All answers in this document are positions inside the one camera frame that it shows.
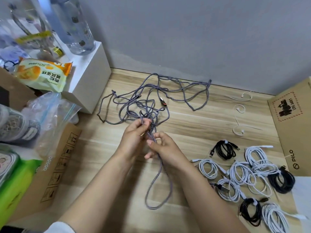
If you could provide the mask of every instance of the person's left hand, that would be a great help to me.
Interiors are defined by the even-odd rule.
[[[138,156],[141,153],[146,143],[146,136],[143,134],[151,124],[151,120],[148,118],[143,118],[143,121],[144,124],[142,124],[141,119],[137,119],[125,129],[116,153],[125,155],[128,158]]]

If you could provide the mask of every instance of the wall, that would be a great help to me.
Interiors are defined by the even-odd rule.
[[[276,94],[311,71],[311,0],[80,0],[112,67]]]

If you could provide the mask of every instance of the black cable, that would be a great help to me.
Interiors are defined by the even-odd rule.
[[[260,201],[257,201],[256,211],[253,216],[250,216],[248,212],[248,206],[254,203],[254,199],[253,198],[245,199],[239,207],[239,213],[246,221],[248,221],[253,226],[257,227],[261,223],[261,216],[262,216],[262,207],[260,203],[266,202],[268,200],[269,200],[268,198],[263,198]]]
[[[232,157],[236,156],[233,148],[240,150],[240,148],[237,145],[229,141],[225,140],[218,141],[217,144],[214,146],[214,148],[211,150],[210,157],[213,156],[214,151],[216,149],[216,152],[219,154],[220,157],[222,157],[225,160],[231,159]]]
[[[285,166],[280,167],[279,170],[283,176],[283,182],[280,180],[280,173],[268,175],[268,180],[277,192],[286,194],[292,190],[296,180],[293,174],[285,169]]]

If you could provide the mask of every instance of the brown cardboard box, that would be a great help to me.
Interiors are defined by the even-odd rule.
[[[290,172],[311,176],[311,77],[268,100]]]
[[[52,204],[80,133],[81,129],[75,125],[69,123],[66,126],[58,143],[56,156],[42,162],[9,221],[42,211]]]
[[[37,98],[34,92],[0,67],[0,104],[21,111],[29,100]]]

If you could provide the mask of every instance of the snack package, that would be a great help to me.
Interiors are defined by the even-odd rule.
[[[22,58],[14,70],[18,80],[34,89],[62,92],[67,76],[72,68],[71,63],[55,63],[31,58]]]

